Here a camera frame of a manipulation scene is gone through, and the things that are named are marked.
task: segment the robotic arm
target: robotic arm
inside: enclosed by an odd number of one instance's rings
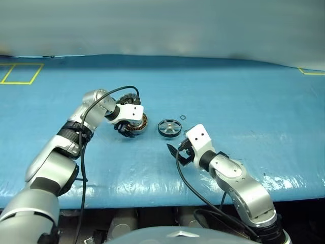
[[[58,243],[57,197],[71,188],[78,175],[74,160],[81,153],[79,133],[82,140],[90,141],[105,117],[119,133],[134,137],[136,128],[143,124],[143,106],[117,104],[106,94],[103,89],[85,94],[82,104],[35,157],[26,172],[25,188],[0,215],[0,243]],[[102,96],[105,97],[84,117]]]
[[[175,157],[176,149],[168,145]],[[290,243],[289,235],[282,229],[273,201],[266,189],[247,172],[244,165],[218,152],[203,125],[197,125],[186,133],[186,139],[179,150],[187,150],[188,158],[179,157],[186,165],[194,163],[203,168],[217,181],[218,185],[232,199],[241,220],[251,227],[262,243]]]

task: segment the white wall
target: white wall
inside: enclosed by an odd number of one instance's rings
[[[0,54],[230,57],[325,70],[325,0],[1,0]]]

